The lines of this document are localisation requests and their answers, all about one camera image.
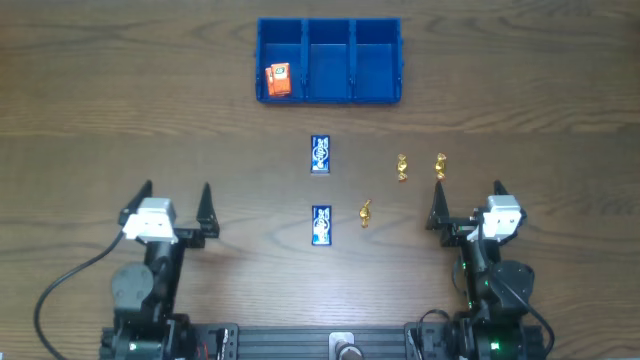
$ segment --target tic tac logo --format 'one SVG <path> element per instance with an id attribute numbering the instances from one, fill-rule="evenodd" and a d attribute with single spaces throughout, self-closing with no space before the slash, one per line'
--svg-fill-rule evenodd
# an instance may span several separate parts
<path id="1" fill-rule="evenodd" d="M 318 144 L 313 148 L 313 158 L 318 162 L 316 166 L 324 168 L 324 163 L 329 156 L 329 138 L 319 139 Z"/>
<path id="2" fill-rule="evenodd" d="M 314 233 L 318 235 L 318 240 L 320 243 L 328 243 L 329 238 L 329 227 L 331 220 L 331 210 L 330 209 L 318 209 L 318 216 L 313 222 Z"/>

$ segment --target blue plastic bin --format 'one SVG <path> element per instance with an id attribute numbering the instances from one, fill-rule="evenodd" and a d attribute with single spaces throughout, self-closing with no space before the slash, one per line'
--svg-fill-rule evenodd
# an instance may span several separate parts
<path id="1" fill-rule="evenodd" d="M 291 95 L 269 97 L 265 68 L 289 63 Z M 400 19 L 258 19 L 256 98 L 264 103 L 396 103 Z"/>

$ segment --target tabletop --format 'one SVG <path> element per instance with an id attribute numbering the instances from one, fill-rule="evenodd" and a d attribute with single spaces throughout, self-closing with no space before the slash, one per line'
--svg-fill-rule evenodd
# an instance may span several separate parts
<path id="1" fill-rule="evenodd" d="M 402 101 L 258 103 L 268 16 L 402 18 Z M 0 1 L 0 352 L 49 358 L 38 296 L 108 246 L 147 179 L 183 225 L 211 184 L 221 236 L 187 252 L 175 309 L 194 322 L 464 310 L 457 252 L 425 230 L 443 152 L 452 213 L 495 179 L 528 211 L 503 258 L 536 271 L 551 358 L 640 355 L 639 24 L 627 0 Z M 331 135 L 330 176 L 309 174 L 312 134 Z M 333 206 L 331 247 L 311 246 L 313 204 Z M 142 256 L 122 242 L 52 293 L 42 323 L 58 350 L 97 356 L 111 276 Z"/>

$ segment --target blue tray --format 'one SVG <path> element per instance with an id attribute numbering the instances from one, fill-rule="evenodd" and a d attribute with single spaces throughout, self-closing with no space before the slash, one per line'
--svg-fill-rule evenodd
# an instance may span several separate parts
<path id="1" fill-rule="evenodd" d="M 269 97 L 264 69 L 289 63 L 291 95 Z M 258 19 L 256 98 L 264 103 L 396 103 L 400 19 Z"/>

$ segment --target blue packet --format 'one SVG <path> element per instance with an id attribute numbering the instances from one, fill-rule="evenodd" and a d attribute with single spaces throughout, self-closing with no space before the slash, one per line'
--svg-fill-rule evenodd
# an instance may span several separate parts
<path id="1" fill-rule="evenodd" d="M 329 174 L 329 135 L 311 136 L 311 173 Z"/>
<path id="2" fill-rule="evenodd" d="M 331 245 L 331 206 L 313 205 L 311 245 Z"/>

